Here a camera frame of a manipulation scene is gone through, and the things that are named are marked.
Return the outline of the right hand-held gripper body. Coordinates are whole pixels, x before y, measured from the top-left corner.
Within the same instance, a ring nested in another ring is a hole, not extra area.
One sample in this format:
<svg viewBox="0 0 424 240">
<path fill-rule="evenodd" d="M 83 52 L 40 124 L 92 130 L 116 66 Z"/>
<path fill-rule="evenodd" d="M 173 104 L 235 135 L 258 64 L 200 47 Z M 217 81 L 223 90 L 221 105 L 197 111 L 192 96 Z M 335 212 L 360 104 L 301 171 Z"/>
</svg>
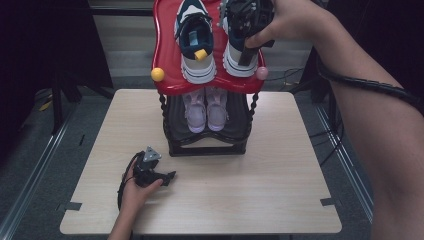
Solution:
<svg viewBox="0 0 424 240">
<path fill-rule="evenodd" d="M 218 10 L 218 26 L 234 48 L 244 48 L 245 40 L 262 31 L 274 17 L 271 0 L 222 0 Z"/>
</svg>

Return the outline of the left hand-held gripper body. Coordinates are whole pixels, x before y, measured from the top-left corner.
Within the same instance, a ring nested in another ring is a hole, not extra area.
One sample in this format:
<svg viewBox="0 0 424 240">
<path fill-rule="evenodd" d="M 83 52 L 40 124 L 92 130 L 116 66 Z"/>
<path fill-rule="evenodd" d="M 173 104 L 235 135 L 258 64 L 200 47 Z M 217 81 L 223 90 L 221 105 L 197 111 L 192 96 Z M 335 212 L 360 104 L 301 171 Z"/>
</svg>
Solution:
<svg viewBox="0 0 424 240">
<path fill-rule="evenodd" d="M 154 171 L 154 168 L 159 163 L 161 155 L 156 152 L 151 146 L 148 146 L 145 151 L 136 154 L 136 163 L 133 168 L 133 176 L 135 183 L 140 187 L 145 187 L 158 179 L 163 179 L 161 173 Z"/>
</svg>

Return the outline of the navy and white sneaker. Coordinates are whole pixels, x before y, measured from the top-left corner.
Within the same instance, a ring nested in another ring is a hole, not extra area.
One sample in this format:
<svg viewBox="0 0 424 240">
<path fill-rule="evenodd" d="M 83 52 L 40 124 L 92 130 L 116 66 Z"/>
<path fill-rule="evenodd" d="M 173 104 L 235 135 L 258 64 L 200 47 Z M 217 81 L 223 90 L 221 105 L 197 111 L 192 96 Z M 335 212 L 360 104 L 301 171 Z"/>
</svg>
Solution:
<svg viewBox="0 0 424 240">
<path fill-rule="evenodd" d="M 201 0 L 182 1 L 176 13 L 174 39 L 181 52 L 183 77 L 192 84 L 212 81 L 216 74 L 212 18 Z"/>
<path fill-rule="evenodd" d="M 250 77 L 258 67 L 258 54 L 255 53 L 247 62 L 247 65 L 240 65 L 239 60 L 245 48 L 245 37 L 235 27 L 231 26 L 232 16 L 223 18 L 222 28 L 227 35 L 228 41 L 223 53 L 223 66 L 228 74 L 235 77 Z"/>
</svg>

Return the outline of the purple sandal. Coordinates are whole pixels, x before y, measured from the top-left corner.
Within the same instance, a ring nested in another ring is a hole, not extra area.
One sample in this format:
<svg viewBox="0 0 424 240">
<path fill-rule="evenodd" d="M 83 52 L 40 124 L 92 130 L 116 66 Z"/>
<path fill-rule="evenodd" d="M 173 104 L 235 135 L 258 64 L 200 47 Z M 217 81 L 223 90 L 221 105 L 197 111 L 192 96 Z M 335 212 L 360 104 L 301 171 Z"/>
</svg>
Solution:
<svg viewBox="0 0 424 240">
<path fill-rule="evenodd" d="M 221 131 L 228 120 L 227 96 L 225 89 L 206 88 L 208 128 L 212 131 Z"/>
<path fill-rule="evenodd" d="M 200 133 L 205 128 L 206 107 L 204 97 L 204 89 L 198 89 L 183 95 L 187 126 L 193 133 Z"/>
</svg>

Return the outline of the red and black shoe rack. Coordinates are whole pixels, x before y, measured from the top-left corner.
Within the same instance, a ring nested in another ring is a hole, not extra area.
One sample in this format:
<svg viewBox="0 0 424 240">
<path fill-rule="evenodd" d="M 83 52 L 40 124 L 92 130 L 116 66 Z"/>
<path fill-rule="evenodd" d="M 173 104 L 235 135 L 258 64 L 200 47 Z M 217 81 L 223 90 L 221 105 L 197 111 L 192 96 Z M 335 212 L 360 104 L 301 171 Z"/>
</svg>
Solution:
<svg viewBox="0 0 424 240">
<path fill-rule="evenodd" d="M 209 84 L 228 91 L 227 111 L 229 121 L 223 130 L 205 129 L 193 133 L 184 118 L 182 95 L 200 89 L 201 85 L 189 83 L 183 78 L 181 53 L 174 39 L 173 27 L 177 9 L 182 0 L 155 0 L 153 17 L 156 27 L 156 46 L 152 66 L 164 70 L 162 80 L 155 83 L 163 110 L 163 129 L 172 156 L 243 154 L 252 128 L 256 104 L 248 103 L 246 96 L 258 98 L 263 81 L 256 75 L 237 78 L 227 73 L 223 66 L 223 53 L 228 42 L 224 30 L 213 27 L 217 73 Z"/>
</svg>

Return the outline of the person's left hand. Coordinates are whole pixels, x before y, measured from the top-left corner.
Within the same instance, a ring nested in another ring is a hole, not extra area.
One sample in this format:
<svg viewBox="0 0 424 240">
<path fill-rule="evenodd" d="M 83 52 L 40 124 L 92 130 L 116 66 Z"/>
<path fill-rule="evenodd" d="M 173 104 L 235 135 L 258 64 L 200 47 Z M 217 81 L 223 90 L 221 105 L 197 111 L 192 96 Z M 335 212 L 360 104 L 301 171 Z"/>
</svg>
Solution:
<svg viewBox="0 0 424 240">
<path fill-rule="evenodd" d="M 125 178 L 125 187 L 120 208 L 120 215 L 124 217 L 136 216 L 144 206 L 148 197 L 157 191 L 163 183 L 162 179 L 158 179 L 148 186 L 140 187 L 135 182 L 133 168 L 134 164 L 131 165 Z"/>
</svg>

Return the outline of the person's right hand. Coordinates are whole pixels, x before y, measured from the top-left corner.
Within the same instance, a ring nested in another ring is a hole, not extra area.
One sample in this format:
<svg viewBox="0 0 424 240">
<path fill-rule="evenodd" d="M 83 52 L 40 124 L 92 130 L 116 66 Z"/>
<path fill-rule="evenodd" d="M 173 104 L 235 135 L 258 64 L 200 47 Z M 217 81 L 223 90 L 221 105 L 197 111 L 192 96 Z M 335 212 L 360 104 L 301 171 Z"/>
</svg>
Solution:
<svg viewBox="0 0 424 240">
<path fill-rule="evenodd" d="M 311 0 L 271 0 L 274 18 L 263 30 L 245 41 L 248 48 L 259 47 L 270 40 L 311 40 L 315 23 L 328 16 L 328 11 Z"/>
</svg>

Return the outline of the black metal stand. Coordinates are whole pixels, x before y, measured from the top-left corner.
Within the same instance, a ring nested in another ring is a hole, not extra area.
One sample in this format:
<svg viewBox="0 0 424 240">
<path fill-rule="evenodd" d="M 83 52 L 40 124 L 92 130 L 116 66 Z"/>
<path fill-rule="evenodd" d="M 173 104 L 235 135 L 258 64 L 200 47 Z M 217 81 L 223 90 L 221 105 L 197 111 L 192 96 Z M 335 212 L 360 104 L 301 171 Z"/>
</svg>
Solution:
<svg viewBox="0 0 424 240">
<path fill-rule="evenodd" d="M 55 74 L 52 79 L 53 129 L 52 134 L 59 132 L 64 123 L 62 106 L 61 76 Z"/>
</svg>

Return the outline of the black curtain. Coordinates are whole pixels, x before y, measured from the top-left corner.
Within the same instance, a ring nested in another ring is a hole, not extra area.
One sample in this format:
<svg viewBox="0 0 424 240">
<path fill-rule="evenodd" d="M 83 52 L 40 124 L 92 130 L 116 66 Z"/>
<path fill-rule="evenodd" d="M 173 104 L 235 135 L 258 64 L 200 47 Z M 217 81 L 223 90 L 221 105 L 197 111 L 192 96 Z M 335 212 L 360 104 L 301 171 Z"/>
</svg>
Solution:
<svg viewBox="0 0 424 240">
<path fill-rule="evenodd" d="M 424 104 L 424 0 L 312 0 Z"/>
<path fill-rule="evenodd" d="M 88 0 L 0 0 L 0 162 L 35 95 L 54 85 L 113 86 Z"/>
</svg>

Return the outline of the metal floor rail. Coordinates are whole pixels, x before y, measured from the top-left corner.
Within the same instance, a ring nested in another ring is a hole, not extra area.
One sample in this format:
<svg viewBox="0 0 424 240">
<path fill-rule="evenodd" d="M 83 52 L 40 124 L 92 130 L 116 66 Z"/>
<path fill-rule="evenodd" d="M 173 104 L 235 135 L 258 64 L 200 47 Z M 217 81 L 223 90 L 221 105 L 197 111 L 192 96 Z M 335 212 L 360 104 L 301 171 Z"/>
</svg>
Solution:
<svg viewBox="0 0 424 240">
<path fill-rule="evenodd" d="M 0 240 L 11 240 L 75 112 L 55 129 L 52 111 L 30 114 L 0 169 Z"/>
<path fill-rule="evenodd" d="M 324 133 L 328 136 L 332 146 L 332 150 L 320 165 L 323 166 L 331 157 L 336 157 L 338 159 L 368 221 L 372 223 L 374 201 L 371 185 L 364 169 L 360 165 L 359 160 L 356 158 L 348 142 L 347 133 L 337 108 L 335 106 L 330 106 L 329 109 L 326 109 L 323 106 L 317 106 L 316 112 L 324 128 Z"/>
</svg>

